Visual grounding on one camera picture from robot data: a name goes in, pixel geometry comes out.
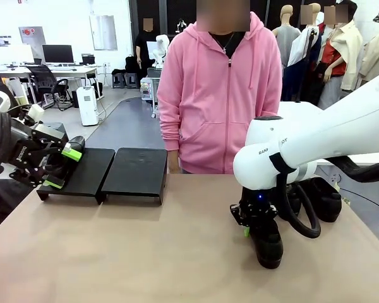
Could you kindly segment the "person's right hand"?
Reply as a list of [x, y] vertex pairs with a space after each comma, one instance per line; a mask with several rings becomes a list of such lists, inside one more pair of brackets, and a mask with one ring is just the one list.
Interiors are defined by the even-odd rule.
[[179, 152], [177, 150], [172, 150], [167, 152], [168, 169], [171, 174], [181, 173], [181, 168], [179, 166]]

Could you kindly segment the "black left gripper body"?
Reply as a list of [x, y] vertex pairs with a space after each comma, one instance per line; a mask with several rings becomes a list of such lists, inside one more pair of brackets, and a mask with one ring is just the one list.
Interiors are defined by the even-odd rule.
[[51, 128], [45, 124], [10, 126], [9, 151], [5, 162], [14, 173], [48, 173], [46, 164], [51, 155]]

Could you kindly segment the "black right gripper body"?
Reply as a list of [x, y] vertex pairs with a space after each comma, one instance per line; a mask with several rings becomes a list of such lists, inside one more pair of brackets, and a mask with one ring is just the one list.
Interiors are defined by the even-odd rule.
[[268, 191], [242, 189], [239, 206], [248, 217], [250, 225], [256, 225], [266, 220], [267, 207], [271, 205], [268, 200]]

